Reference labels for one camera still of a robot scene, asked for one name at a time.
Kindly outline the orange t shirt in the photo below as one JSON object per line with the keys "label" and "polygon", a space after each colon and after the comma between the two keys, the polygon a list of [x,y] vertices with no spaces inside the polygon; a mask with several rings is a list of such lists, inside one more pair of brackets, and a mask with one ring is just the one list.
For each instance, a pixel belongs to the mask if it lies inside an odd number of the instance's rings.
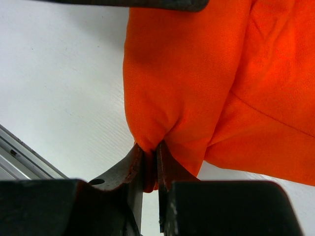
{"label": "orange t shirt", "polygon": [[126,119],[158,185],[165,141],[188,171],[203,161],[315,183],[315,3],[212,0],[198,13],[131,8]]}

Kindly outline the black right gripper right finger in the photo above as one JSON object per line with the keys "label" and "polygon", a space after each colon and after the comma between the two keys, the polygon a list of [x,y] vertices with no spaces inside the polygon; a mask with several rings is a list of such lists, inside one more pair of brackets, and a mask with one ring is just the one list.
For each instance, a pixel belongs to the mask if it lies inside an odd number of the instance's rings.
{"label": "black right gripper right finger", "polygon": [[201,181],[170,153],[156,151],[160,231],[166,236],[297,236],[285,191],[265,180]]}

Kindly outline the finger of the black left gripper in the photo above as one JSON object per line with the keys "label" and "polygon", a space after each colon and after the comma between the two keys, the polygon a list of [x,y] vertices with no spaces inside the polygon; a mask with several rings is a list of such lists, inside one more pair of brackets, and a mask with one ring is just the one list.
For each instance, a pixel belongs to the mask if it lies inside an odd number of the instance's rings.
{"label": "finger of the black left gripper", "polygon": [[199,12],[209,3],[209,0],[39,0],[58,4],[142,7],[187,12]]}

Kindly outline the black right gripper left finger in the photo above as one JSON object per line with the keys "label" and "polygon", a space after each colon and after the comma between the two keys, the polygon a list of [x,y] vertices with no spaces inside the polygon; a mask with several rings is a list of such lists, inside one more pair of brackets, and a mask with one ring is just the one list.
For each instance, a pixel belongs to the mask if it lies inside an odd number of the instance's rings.
{"label": "black right gripper left finger", "polygon": [[3,236],[138,236],[143,194],[143,150],[134,145],[109,170],[80,179],[0,183]]}

